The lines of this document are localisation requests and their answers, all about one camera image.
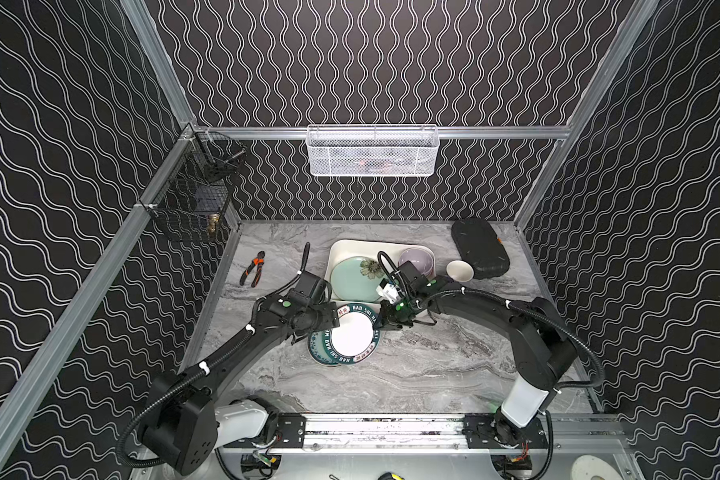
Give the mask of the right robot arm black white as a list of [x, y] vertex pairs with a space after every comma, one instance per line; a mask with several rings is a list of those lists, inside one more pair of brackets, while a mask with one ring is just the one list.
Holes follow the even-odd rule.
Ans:
[[490, 427], [500, 445], [523, 443], [527, 427], [560, 391], [604, 383], [602, 361], [547, 300], [511, 300], [449, 277], [429, 279], [410, 262], [394, 264], [384, 251], [377, 253], [377, 263], [384, 277], [376, 330], [412, 327], [422, 322], [420, 315], [426, 312], [467, 320], [509, 341], [517, 378]]

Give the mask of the cream plastic bin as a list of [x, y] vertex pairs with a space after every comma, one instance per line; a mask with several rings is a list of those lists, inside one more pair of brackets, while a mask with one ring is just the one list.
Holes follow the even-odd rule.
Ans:
[[[428, 248], [423, 245], [415, 245], [415, 244], [385, 243], [385, 242], [378, 242], [378, 241], [360, 241], [360, 240], [349, 240], [349, 239], [338, 240], [337, 242], [335, 242], [332, 245], [332, 247], [330, 249], [324, 279], [330, 282], [331, 272], [332, 272], [333, 268], [339, 262], [341, 262], [347, 258], [355, 257], [355, 256], [369, 257], [374, 260], [377, 260], [377, 254], [379, 251], [385, 251], [389, 255], [389, 257], [392, 259], [392, 262], [395, 265], [397, 265], [400, 253], [403, 250], [410, 248], [410, 247], [414, 247], [414, 246], [421, 246], [421, 247]], [[335, 295], [333, 293], [333, 288], [332, 288], [331, 299], [333, 301], [335, 301], [339, 306], [343, 306], [347, 303], [365, 304], [369, 308], [371, 308], [374, 312], [378, 313], [381, 297], [376, 302], [372, 302], [372, 303], [356, 302], [356, 301], [352, 301], [352, 302], [342, 301], [335, 297]]]

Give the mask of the mint green flower plate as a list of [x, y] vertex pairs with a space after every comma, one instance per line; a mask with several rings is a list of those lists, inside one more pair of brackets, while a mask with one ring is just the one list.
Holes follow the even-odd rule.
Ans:
[[377, 288], [385, 278], [376, 260], [355, 256], [339, 262], [333, 268], [330, 283], [339, 300], [372, 303], [380, 298]]

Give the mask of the lavender bowl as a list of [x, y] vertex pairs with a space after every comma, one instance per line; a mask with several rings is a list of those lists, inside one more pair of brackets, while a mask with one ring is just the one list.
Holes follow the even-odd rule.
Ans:
[[398, 265], [410, 262], [422, 275], [432, 278], [435, 275], [436, 259], [434, 253], [428, 248], [414, 246], [403, 250], [398, 259]]

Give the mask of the white plate green rim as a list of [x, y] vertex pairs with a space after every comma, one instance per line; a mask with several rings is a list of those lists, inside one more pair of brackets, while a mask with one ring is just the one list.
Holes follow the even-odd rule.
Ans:
[[354, 365], [370, 357], [381, 332], [374, 329], [376, 313], [365, 304], [347, 303], [337, 310], [339, 326], [323, 335], [322, 345], [332, 365]]

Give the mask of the small teal patterned plate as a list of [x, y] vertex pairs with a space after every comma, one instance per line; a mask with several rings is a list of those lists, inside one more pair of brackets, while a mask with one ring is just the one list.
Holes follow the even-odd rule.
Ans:
[[324, 339], [323, 332], [313, 332], [308, 340], [308, 352], [310, 356], [321, 365], [337, 366], [338, 362], [327, 353]]

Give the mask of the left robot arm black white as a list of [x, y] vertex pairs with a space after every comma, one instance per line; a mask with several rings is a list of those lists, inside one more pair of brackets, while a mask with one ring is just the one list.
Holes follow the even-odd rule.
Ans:
[[145, 407], [116, 441], [118, 461], [130, 468], [167, 464], [189, 475], [217, 448], [258, 437], [269, 411], [240, 401], [224, 413], [217, 405], [221, 392], [284, 341], [338, 324], [328, 282], [300, 268], [284, 286], [255, 301], [250, 321], [232, 339], [184, 371], [153, 381]]

